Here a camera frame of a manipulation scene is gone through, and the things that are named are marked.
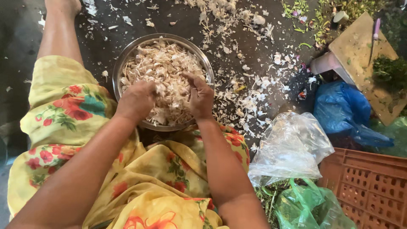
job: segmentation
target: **crate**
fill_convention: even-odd
[[[407,229],[407,159],[335,148],[319,171],[358,228]]]

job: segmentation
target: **steel bowl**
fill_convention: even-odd
[[[214,89],[214,75],[212,71],[212,67],[210,66],[208,58],[205,56],[205,54],[193,43],[190,41],[178,37],[172,34],[168,33],[156,33],[156,34],[150,34],[144,37],[140,37],[136,40],[134,40],[132,43],[127,45],[127,47],[122,51],[120,54],[119,58],[116,60],[116,64],[114,65],[114,70],[113,70],[113,89],[114,89],[114,95],[116,96],[117,102],[119,102],[120,98],[122,97],[123,90],[122,90],[122,82],[120,79],[123,77],[123,68],[127,61],[131,57],[135,57],[137,55],[137,47],[138,46],[144,46],[144,45],[150,45],[154,41],[158,41],[163,39],[164,41],[173,44],[177,43],[180,47],[185,48],[186,50],[190,51],[191,53],[195,54],[198,59],[200,60],[200,63],[202,65],[202,68],[206,71],[206,78],[207,82],[211,83],[211,88]],[[175,130],[181,130],[184,129],[192,124],[195,123],[195,119],[191,119],[185,123],[182,124],[177,124],[175,126],[164,126],[164,125],[153,125],[151,122],[147,120],[143,120],[139,126],[148,128],[150,130],[156,130],[156,131],[175,131]]]

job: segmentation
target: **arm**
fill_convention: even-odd
[[[153,91],[153,82],[131,86],[113,118],[50,176],[7,228],[82,228],[122,145],[153,108]]]
[[[250,180],[212,116],[213,90],[192,74],[191,112],[201,131],[209,189],[223,222],[230,228],[270,228]]]

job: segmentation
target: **leg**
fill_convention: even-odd
[[[45,0],[46,25],[37,59],[60,55],[76,60],[83,66],[74,20],[81,10],[79,0]]]

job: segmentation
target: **cutting board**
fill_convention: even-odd
[[[365,12],[329,45],[329,49],[335,54],[359,91],[366,96],[379,119],[388,126],[406,106],[407,98],[393,100],[392,95],[380,88],[380,85],[376,85],[372,79],[373,63],[369,65],[369,59],[373,25],[373,19]],[[398,58],[381,31],[379,40],[375,41],[374,45],[373,60],[379,55],[385,55],[390,59]]]

